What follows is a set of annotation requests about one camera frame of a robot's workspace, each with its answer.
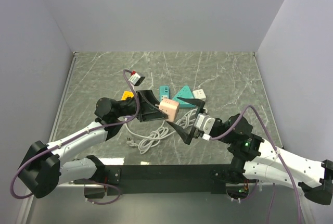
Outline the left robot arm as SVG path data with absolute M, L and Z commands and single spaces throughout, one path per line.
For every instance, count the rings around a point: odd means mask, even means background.
M 116 101 L 103 97 L 96 103 L 96 119 L 84 129 L 55 142 L 33 143 L 15 174 L 30 190 L 43 198 L 56 186 L 77 179 L 99 183 L 104 179 L 105 165 L 95 156 L 72 158 L 82 151 L 110 140 L 122 126 L 134 119 L 141 122 L 165 120 L 152 90 L 137 91 L 133 97 Z

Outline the yellow cube socket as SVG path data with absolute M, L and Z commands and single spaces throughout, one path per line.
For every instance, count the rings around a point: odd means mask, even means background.
M 121 97 L 121 100 L 124 101 L 128 98 L 133 98 L 134 97 L 134 93 L 131 91 L 124 91 Z

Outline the white cube socket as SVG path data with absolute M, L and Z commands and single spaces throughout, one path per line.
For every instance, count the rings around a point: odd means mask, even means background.
M 203 89 L 193 90 L 193 97 L 195 99 L 200 99 L 206 101 L 207 97 Z

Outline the pink cube socket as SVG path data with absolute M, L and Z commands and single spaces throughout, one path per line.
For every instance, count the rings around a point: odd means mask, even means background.
M 168 122 L 174 122 L 178 114 L 179 108 L 180 108 L 179 102 L 169 98 L 164 98 L 159 104 L 159 110 L 167 114 L 168 117 L 166 121 Z

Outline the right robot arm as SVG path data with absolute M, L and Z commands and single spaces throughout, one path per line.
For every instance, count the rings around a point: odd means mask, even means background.
M 189 133 L 171 124 L 183 142 L 189 145 L 197 138 L 220 141 L 228 144 L 227 150 L 233 155 L 230 164 L 211 172 L 213 180 L 230 184 L 246 180 L 275 183 L 303 193 L 314 203 L 331 204 L 332 161 L 314 161 L 277 147 L 270 136 L 263 138 L 252 132 L 253 126 L 244 117 L 244 112 L 222 121 L 205 112 L 204 101 L 196 98 L 183 98 L 182 101 L 197 107 Z

